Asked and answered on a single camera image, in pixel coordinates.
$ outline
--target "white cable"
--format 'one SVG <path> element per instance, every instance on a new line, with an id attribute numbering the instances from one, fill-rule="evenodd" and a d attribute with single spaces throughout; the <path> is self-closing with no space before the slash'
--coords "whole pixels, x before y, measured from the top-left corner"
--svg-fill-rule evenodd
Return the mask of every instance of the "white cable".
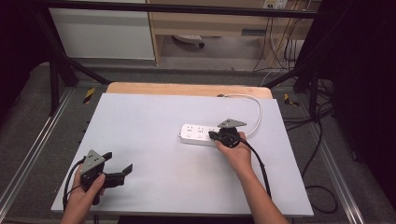
<path id="1" fill-rule="evenodd" d="M 252 133 L 254 133 L 257 130 L 257 128 L 259 127 L 260 123 L 262 122 L 262 104 L 260 104 L 260 101 L 256 97 L 251 96 L 251 95 L 246 95 L 246 94 L 227 94 L 227 95 L 224 95 L 224 97 L 230 97 L 230 96 L 231 97 L 233 97 L 233 96 L 245 97 L 245 98 L 248 98 L 250 100 L 256 101 L 256 103 L 259 105 L 260 112 L 259 112 L 259 118 L 257 119 L 257 122 L 256 122 L 256 126 L 253 128 L 253 130 L 250 133 L 246 134 L 246 136 L 251 135 Z"/>
<path id="2" fill-rule="evenodd" d="M 280 60 L 277 58 L 277 55 L 276 55 L 276 54 L 277 54 L 277 52 L 279 51 L 279 49 L 277 49 L 277 50 L 275 51 L 275 43 L 274 43 L 274 39 L 272 38 L 272 32 L 270 33 L 270 48 L 271 48 L 271 51 L 273 52 L 274 59 L 277 60 L 277 62 L 279 63 L 279 65 L 280 65 L 281 67 L 286 66 L 286 65 L 281 64 L 281 63 L 280 63 Z"/>
<path id="3" fill-rule="evenodd" d="M 265 77 L 262 79 L 262 84 L 264 84 L 265 79 L 275 71 L 275 69 L 273 69 L 271 72 L 267 73 L 267 75 L 265 75 Z"/>

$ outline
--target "white tabletop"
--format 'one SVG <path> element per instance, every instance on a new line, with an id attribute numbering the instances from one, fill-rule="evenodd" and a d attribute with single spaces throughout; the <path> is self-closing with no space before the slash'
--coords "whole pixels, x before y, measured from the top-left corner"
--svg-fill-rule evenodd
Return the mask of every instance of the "white tabletop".
<path id="1" fill-rule="evenodd" d="M 285 216 L 313 216 L 276 100 L 260 102 L 262 123 L 247 140 L 265 164 L 274 203 Z M 177 134 L 185 123 L 217 126 L 225 119 L 246 122 L 238 131 L 248 133 L 258 116 L 257 103 L 244 98 L 105 93 L 71 166 L 90 149 L 113 153 L 105 173 L 134 164 L 124 186 L 107 189 L 92 207 L 95 212 L 248 215 L 244 193 L 225 157 L 215 147 L 183 144 Z M 263 183 L 253 154 L 252 164 Z M 63 211 L 62 197 L 60 190 L 52 211 Z"/>

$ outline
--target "forearm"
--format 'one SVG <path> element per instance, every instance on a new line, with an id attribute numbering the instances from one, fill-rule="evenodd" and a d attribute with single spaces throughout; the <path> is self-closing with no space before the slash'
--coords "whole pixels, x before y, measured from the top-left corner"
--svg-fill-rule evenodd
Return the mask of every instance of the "forearm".
<path id="1" fill-rule="evenodd" d="M 253 170 L 237 175 L 256 224 L 289 223 L 268 196 Z"/>

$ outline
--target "gray carpet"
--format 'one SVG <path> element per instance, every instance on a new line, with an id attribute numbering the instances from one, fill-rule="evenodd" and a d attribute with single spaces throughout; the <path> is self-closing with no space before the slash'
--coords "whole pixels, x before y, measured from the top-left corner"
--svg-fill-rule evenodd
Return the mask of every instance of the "gray carpet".
<path id="1" fill-rule="evenodd" d="M 257 86 L 262 81 L 262 74 L 240 72 L 203 73 L 202 71 L 175 72 L 168 70 L 168 72 L 164 72 L 161 70 L 131 71 L 120 69 L 105 69 L 97 72 L 103 76 L 112 77 L 113 80 L 117 81 L 242 84 L 248 86 Z M 0 132 L 0 156 L 1 158 L 7 158 L 7 160 L 1 163 L 0 169 L 0 190 L 2 192 L 18 169 L 27 150 L 35 141 L 48 117 L 47 115 L 50 111 L 48 82 L 47 70 L 38 69 L 38 72 L 33 72 L 21 95 L 21 101 L 9 111 L 7 119 L 3 121 Z M 14 204 L 8 211 L 7 218 L 60 218 L 60 214 L 54 214 L 50 211 L 56 195 L 55 190 L 62 183 L 65 172 L 78 149 L 78 141 L 83 138 L 83 130 L 89 125 L 87 121 L 91 119 L 100 94 L 106 90 L 106 87 L 96 88 L 90 103 L 84 105 L 82 101 L 87 90 L 88 88 L 86 87 L 74 89 L 72 98 Z M 274 97 L 279 102 L 282 116 L 304 116 L 304 112 L 299 106 L 284 104 L 283 93 L 274 93 Z M 326 141 L 346 178 L 365 220 L 369 223 L 396 223 L 395 211 L 390 207 L 388 200 L 375 183 L 365 164 L 351 159 L 350 150 L 336 118 L 327 117 L 322 123 Z M 298 166 L 302 170 L 315 148 L 316 141 L 308 125 L 290 131 L 289 137 Z M 304 182 L 306 185 L 318 184 L 327 187 L 334 194 L 336 193 L 319 154 L 309 167 Z M 320 208 L 331 209 L 333 206 L 332 199 L 329 198 L 327 193 L 322 191 L 312 190 L 309 198 L 311 202 Z M 335 214 L 326 215 L 315 210 L 314 212 L 314 217 L 297 218 L 296 222 L 348 223 L 346 213 L 341 204 L 339 204 L 339 209 Z"/>

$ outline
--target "power outlet socket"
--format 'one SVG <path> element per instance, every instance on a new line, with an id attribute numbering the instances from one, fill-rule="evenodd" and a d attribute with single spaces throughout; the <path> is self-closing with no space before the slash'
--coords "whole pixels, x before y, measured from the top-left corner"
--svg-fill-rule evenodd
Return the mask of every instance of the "power outlet socket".
<path id="1" fill-rule="evenodd" d="M 276 0 L 274 9 L 285 9 L 288 0 Z"/>
<path id="2" fill-rule="evenodd" d="M 215 143 L 210 139 L 209 132 L 212 131 L 218 133 L 219 130 L 220 128 L 218 127 L 184 124 L 181 127 L 179 137 L 182 143 L 213 147 Z"/>
<path id="3" fill-rule="evenodd" d="M 273 9 L 275 8 L 276 0 L 265 0 L 262 8 Z"/>

